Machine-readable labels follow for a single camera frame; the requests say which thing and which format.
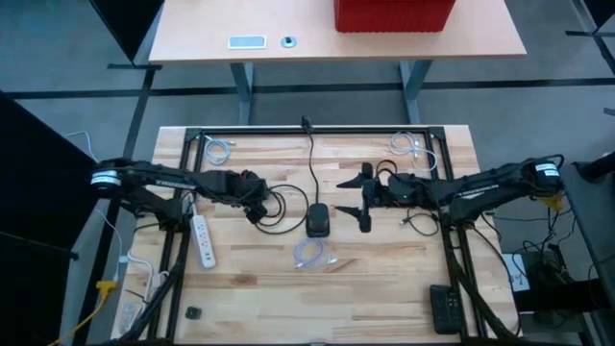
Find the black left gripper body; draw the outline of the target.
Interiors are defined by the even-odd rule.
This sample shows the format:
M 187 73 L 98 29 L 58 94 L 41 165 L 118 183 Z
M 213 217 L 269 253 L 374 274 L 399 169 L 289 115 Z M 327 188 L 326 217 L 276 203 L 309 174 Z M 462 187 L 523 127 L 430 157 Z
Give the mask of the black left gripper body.
M 212 170 L 210 177 L 213 179 L 212 195 L 210 200 L 214 203 L 225 205 L 244 206 L 247 204 L 246 194 L 248 170 L 240 172 L 232 170 Z

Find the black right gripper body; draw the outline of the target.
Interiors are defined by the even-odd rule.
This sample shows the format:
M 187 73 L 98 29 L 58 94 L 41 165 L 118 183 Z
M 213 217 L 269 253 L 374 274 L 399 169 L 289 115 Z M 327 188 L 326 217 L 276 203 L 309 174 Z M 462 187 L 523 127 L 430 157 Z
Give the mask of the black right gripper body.
M 424 188 L 414 174 L 390 175 L 386 185 L 375 178 L 363 184 L 362 202 L 366 209 L 421 207 Z

